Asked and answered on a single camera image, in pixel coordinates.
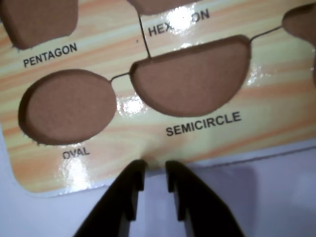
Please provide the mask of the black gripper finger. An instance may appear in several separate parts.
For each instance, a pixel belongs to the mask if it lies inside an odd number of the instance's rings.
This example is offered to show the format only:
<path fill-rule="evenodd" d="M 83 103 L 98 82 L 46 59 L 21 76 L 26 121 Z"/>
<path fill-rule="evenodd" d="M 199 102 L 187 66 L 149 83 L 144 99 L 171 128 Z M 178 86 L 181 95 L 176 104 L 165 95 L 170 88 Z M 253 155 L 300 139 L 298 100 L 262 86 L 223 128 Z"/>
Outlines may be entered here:
<path fill-rule="evenodd" d="M 165 164 L 168 191 L 174 193 L 178 221 L 188 237 L 243 237 L 229 207 L 189 168 L 178 161 Z"/>
<path fill-rule="evenodd" d="M 76 237 L 127 237 L 136 220 L 138 194 L 144 190 L 147 163 L 132 161 L 83 221 Z"/>

